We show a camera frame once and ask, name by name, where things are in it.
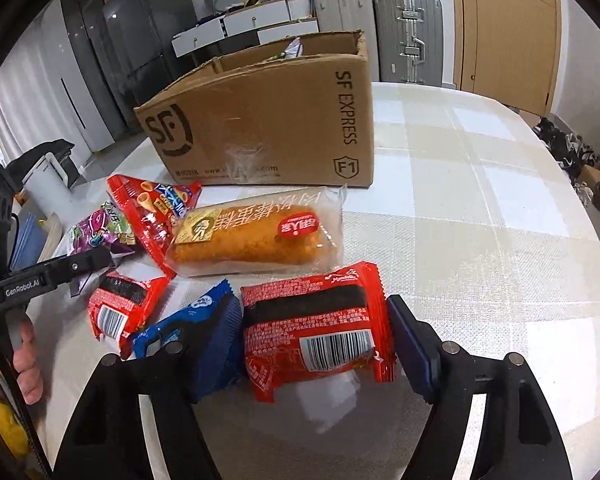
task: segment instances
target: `door frame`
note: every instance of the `door frame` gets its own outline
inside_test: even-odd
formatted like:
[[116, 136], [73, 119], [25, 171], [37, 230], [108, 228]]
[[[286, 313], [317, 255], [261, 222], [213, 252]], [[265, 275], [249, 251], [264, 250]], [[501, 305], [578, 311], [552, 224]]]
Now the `door frame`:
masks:
[[[560, 51], [562, 48], [562, 4], [555, 0], [556, 30], [555, 30], [555, 59], [551, 84], [549, 86], [549, 99], [544, 107], [544, 116], [551, 112], [554, 103], [555, 86], [558, 80], [560, 66]], [[456, 30], [456, 44], [454, 45], [454, 84], [460, 90], [462, 86], [462, 66], [464, 64], [464, 0], [454, 0], [454, 21]]]

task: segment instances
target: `white curtain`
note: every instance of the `white curtain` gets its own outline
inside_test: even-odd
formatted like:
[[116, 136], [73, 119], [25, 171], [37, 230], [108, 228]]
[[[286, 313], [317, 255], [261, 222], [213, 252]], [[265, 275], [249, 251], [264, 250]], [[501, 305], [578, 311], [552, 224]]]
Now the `white curtain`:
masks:
[[75, 144], [71, 158], [80, 168], [91, 150], [53, 60], [45, 59], [41, 20], [42, 15], [29, 25], [0, 67], [0, 148], [10, 162], [41, 142], [62, 138]]

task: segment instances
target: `checkered tablecloth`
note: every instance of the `checkered tablecloth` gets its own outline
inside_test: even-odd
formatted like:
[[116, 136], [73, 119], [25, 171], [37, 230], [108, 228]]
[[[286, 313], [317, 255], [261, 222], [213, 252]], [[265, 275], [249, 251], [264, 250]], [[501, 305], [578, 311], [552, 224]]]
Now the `checkered tablecloth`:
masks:
[[[472, 94], [374, 84], [376, 172], [345, 203], [345, 264], [378, 264], [387, 294], [466, 350], [524, 355], [554, 412], [576, 480], [600, 468], [600, 244], [565, 176], [531, 129]], [[116, 171], [168, 179], [149, 141]], [[202, 204], [263, 194], [206, 188]], [[94, 199], [94, 207], [102, 196]], [[270, 276], [232, 276], [235, 289]], [[218, 278], [177, 278], [164, 314]], [[91, 335], [84, 299], [32, 305], [49, 391], [43, 439], [55, 460], [93, 368], [110, 347]], [[196, 415], [225, 480], [400, 478], [429, 413], [398, 374], [350, 372], [253, 401], [247, 385], [203, 399]], [[472, 407], [456, 478], [468, 478], [484, 399]], [[146, 438], [156, 442], [150, 422]], [[156, 478], [167, 478], [150, 445]]]

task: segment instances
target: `f1 shield logo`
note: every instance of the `f1 shield logo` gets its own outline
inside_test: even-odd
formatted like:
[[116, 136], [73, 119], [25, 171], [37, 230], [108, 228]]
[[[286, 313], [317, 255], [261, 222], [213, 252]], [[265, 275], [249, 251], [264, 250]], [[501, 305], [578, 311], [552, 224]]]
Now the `f1 shield logo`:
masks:
[[360, 167], [356, 158], [350, 158], [348, 156], [341, 156], [340, 158], [334, 158], [333, 164], [336, 169], [336, 173], [342, 178], [353, 178], [358, 174]]
[[190, 152], [193, 133], [187, 117], [178, 105], [171, 105], [171, 110], [161, 111], [157, 117], [147, 117], [144, 124], [154, 134], [154, 141], [165, 145], [162, 147], [165, 156], [181, 156]]

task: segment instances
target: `silver suitcase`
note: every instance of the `silver suitcase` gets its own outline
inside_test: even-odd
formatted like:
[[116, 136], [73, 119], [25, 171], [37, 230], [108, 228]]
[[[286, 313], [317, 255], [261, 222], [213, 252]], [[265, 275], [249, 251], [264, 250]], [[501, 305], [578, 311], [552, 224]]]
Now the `silver suitcase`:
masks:
[[314, 0], [320, 32], [362, 30], [366, 37], [371, 81], [380, 81], [374, 0]]
[[380, 81], [442, 86], [440, 0], [376, 0]]

